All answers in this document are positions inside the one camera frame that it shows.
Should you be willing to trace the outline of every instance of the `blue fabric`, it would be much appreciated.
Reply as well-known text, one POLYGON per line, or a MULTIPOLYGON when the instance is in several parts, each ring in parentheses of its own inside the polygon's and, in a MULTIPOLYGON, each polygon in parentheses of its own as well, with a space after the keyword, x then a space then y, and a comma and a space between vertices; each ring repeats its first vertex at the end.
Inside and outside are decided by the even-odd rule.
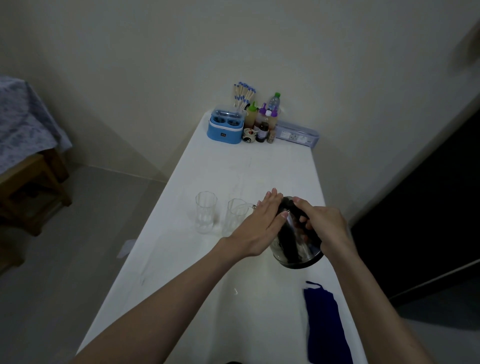
POLYGON ((333 294, 320 288, 303 290, 308 311, 308 360, 312 364, 353 364, 333 294))
POLYGON ((25 81, 0 75, 0 174, 29 155, 72 144, 25 81))

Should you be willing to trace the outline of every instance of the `hand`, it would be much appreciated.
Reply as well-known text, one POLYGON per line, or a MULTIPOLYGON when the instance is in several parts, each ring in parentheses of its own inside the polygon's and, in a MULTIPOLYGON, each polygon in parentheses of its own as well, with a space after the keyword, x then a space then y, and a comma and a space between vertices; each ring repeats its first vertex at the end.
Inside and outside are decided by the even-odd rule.
POLYGON ((276 215, 283 195, 276 188, 268 191, 263 201, 258 201, 257 208, 227 238, 222 238, 218 245, 241 260, 247 256, 260 255, 276 237, 285 223, 286 211, 276 215))
POLYGON ((357 252, 354 242, 348 236, 347 222, 338 208, 312 206, 299 197, 294 197, 293 202, 308 215, 308 220, 301 217, 300 222, 307 220, 306 228, 314 229, 322 239, 320 248, 327 257, 337 248, 348 248, 357 252))

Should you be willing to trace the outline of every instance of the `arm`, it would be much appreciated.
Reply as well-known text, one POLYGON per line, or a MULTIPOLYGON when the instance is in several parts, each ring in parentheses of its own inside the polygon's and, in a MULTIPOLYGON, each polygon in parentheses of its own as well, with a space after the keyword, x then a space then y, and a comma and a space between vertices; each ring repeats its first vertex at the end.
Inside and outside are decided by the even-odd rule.
POLYGON ((163 363, 225 273, 269 246, 285 223, 286 213, 276 216, 282 197, 267 192, 231 236, 106 328, 72 364, 163 363))
POLYGON ((322 252, 338 277, 368 362, 433 364, 360 259, 340 211, 313 207, 298 197, 294 202, 310 218, 307 228, 315 229, 322 239, 322 252))

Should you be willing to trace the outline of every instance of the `purple bottle cap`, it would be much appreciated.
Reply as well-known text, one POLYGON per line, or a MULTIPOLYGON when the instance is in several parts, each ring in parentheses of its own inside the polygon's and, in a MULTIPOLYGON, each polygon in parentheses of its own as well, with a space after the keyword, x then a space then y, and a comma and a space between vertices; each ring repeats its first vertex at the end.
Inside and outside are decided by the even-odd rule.
POLYGON ((267 111, 266 106, 267 106, 267 104, 266 104, 266 102, 264 102, 262 108, 260 110, 258 110, 258 112, 261 113, 262 115, 265 115, 265 113, 267 111))

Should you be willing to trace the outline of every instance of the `drinking glass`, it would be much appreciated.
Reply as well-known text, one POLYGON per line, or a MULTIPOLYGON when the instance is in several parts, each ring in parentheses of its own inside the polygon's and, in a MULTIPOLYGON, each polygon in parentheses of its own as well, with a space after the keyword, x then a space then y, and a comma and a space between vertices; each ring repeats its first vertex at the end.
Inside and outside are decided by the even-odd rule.
POLYGON ((197 203, 195 229, 201 234, 206 234, 213 227, 216 196, 212 192, 203 191, 195 197, 195 202, 197 203))
POLYGON ((240 226, 247 217, 248 209, 252 206, 252 204, 248 204, 240 198, 234 198, 228 202, 227 213, 222 229, 222 235, 224 237, 230 236, 233 231, 240 226))

